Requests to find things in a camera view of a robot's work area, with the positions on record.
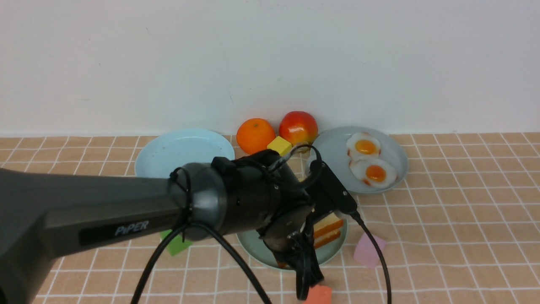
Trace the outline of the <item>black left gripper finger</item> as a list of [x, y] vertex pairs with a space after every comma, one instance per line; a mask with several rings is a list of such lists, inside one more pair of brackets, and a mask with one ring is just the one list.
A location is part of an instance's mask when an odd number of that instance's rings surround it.
[[319, 267], [312, 236], [294, 233], [291, 239], [294, 243], [292, 268], [296, 273], [296, 297], [305, 301], [309, 289], [322, 282], [324, 276]]

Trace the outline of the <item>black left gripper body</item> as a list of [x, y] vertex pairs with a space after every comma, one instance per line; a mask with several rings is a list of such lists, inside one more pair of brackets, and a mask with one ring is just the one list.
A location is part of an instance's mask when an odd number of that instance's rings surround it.
[[265, 150], [233, 161], [212, 160], [218, 203], [211, 224], [216, 231], [228, 235], [256, 230], [272, 252], [287, 253], [297, 249], [295, 239], [302, 235], [312, 245], [309, 224], [336, 210], [344, 214], [357, 210], [357, 203], [326, 163], [312, 161], [309, 177], [299, 182], [285, 163], [270, 170], [279, 159], [276, 152]]

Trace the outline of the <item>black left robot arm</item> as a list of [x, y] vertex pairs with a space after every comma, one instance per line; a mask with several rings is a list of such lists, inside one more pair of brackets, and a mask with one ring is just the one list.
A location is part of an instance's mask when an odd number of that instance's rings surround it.
[[1, 169], [1, 302], [30, 304], [63, 256], [161, 231], [213, 237], [243, 269], [225, 235], [256, 231], [297, 273], [297, 298], [323, 279], [313, 225], [357, 202], [329, 165], [299, 182], [277, 152], [189, 163], [166, 178], [38, 174]]

